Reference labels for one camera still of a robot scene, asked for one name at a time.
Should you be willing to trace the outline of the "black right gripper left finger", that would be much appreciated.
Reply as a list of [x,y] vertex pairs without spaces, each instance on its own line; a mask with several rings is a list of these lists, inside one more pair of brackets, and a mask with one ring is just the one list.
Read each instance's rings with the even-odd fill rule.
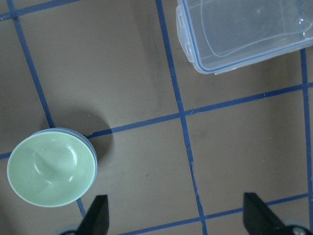
[[109,204],[107,195],[95,197],[87,214],[76,230],[76,235],[106,235],[109,230]]

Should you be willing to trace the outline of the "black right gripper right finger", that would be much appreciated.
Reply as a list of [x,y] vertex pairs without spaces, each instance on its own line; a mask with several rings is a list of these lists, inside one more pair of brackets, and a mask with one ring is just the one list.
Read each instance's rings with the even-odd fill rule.
[[254,192],[244,193],[243,224],[249,235],[288,234],[288,228]]

